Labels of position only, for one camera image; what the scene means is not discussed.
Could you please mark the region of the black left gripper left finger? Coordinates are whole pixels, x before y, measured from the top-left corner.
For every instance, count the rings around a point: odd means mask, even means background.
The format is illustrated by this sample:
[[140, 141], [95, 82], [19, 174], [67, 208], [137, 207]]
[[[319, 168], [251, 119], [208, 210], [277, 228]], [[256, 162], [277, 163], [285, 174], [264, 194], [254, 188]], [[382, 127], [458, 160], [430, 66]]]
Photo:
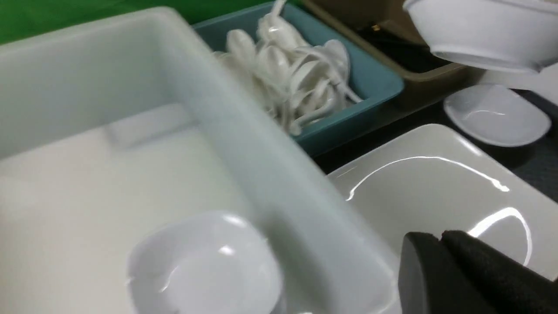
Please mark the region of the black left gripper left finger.
[[403, 237], [398, 290], [403, 314], [496, 313], [431, 234]]

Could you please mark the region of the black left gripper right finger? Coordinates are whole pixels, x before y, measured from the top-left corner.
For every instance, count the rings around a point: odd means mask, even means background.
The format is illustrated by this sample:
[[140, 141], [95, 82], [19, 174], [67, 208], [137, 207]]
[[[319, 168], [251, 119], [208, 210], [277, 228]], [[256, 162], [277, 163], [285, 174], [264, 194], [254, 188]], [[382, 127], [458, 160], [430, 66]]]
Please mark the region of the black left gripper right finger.
[[499, 314], [558, 312], [556, 281], [548, 280], [464, 231], [443, 232], [441, 243]]

